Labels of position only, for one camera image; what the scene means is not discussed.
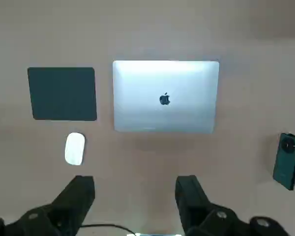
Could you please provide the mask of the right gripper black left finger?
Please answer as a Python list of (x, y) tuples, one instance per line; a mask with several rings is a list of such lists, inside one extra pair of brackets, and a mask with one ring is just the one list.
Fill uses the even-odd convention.
[(50, 203), (13, 223), (0, 218), (0, 236), (75, 236), (95, 199), (92, 176), (75, 176)]

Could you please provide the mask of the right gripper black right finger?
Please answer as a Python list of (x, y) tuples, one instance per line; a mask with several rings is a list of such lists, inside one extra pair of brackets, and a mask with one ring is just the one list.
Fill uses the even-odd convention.
[(275, 220), (255, 216), (248, 223), (230, 208), (212, 203), (196, 176), (178, 176), (175, 200), (186, 236), (287, 236)]

